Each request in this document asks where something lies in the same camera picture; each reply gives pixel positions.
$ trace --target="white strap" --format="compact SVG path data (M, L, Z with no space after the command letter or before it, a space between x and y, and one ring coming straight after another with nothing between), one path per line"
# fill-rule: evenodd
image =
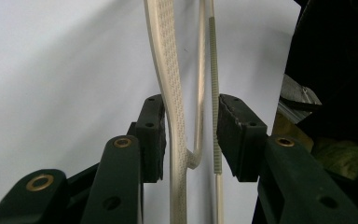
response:
M174 31L173 0L145 0L150 46L170 130L171 223L186 223L186 170L200 164L202 148L205 0L200 0L199 90L194 153L186 149L184 107Z

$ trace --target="gray background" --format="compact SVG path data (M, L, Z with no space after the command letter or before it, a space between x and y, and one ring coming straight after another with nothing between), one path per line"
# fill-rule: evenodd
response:
M189 148L198 6L175 1ZM268 133L298 11L292 0L215 2L220 91L248 104ZM209 63L207 75L204 154L187 173L188 223L214 223ZM158 93L143 1L0 1L0 200L35 170L69 177L98 162L105 143L125 134ZM225 161L223 168L226 223L251 223L256 184L238 183ZM145 223L169 222L168 148L164 169L163 181L145 185Z

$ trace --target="metal grommet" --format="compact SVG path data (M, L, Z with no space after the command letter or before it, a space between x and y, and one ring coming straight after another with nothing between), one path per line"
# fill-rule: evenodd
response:
M38 180L41 180L41 179L46 179L46 182L43 183L42 185L35 186L34 183L35 183L36 181L38 181ZM53 176L53 175L38 175L38 176L34 177L32 180L30 180L30 181L27 183L26 188L27 188L29 191L39 191L39 190L42 190L42 189L47 188L47 187L50 186L53 182L54 182L54 176Z
M293 147L295 145L295 142L293 142L292 140L282 137L276 138L275 142L283 147Z
M131 144L131 140L129 138L119 138L115 141L115 147L128 147Z

